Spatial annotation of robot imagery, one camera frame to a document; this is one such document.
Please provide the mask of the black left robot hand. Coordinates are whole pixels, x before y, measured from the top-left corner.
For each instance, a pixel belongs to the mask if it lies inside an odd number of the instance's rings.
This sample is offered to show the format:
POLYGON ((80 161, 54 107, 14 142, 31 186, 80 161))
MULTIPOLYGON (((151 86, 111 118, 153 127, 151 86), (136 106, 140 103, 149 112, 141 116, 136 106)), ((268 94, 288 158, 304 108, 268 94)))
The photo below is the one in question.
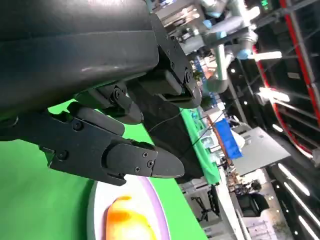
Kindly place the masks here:
POLYGON ((0 139, 44 152, 49 168, 116 186, 125 175, 178 178, 172 153, 123 138, 148 94, 193 109, 201 91, 179 42, 144 0, 3 0, 0 139))

